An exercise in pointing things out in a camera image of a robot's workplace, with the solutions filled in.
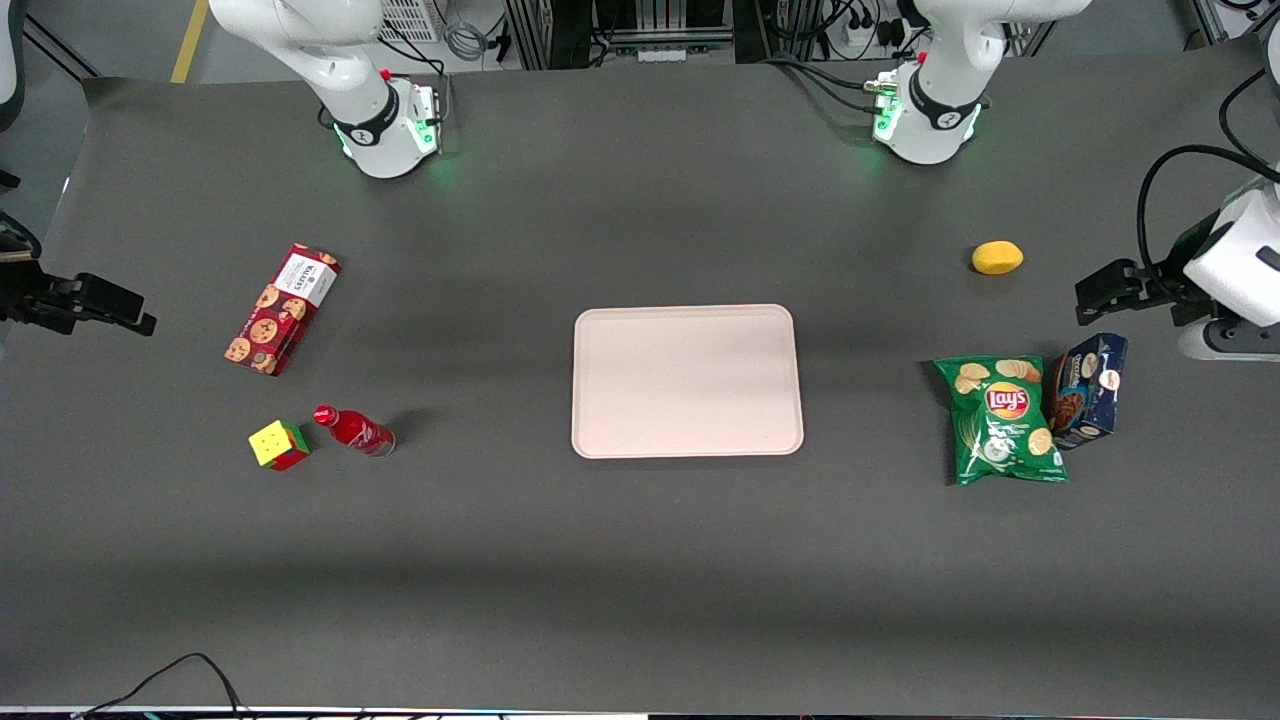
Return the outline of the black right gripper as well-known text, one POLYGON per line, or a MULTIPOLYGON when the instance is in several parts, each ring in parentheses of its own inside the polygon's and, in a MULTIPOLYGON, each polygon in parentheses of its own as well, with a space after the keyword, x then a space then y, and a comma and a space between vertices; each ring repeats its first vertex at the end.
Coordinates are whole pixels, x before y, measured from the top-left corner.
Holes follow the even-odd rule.
MULTIPOLYGON (((68 311, 65 300, 52 287, 60 282, 44 272, 38 263, 1 264, 1 320, 40 327, 76 327, 78 319, 68 311)), ((157 319, 145 311, 143 297, 90 273, 74 278, 76 304, 97 322, 119 325, 151 337, 157 319)))

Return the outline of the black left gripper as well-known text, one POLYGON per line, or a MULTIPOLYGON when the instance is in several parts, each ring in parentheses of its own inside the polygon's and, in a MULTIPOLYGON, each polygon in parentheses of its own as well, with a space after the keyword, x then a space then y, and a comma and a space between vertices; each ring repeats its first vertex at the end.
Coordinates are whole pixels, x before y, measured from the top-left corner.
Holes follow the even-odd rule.
POLYGON ((1114 260, 1075 283, 1075 318, 1080 327, 1121 311, 1170 306, 1171 323, 1187 327, 1199 320, 1199 287, 1180 266, 1143 266, 1114 260))

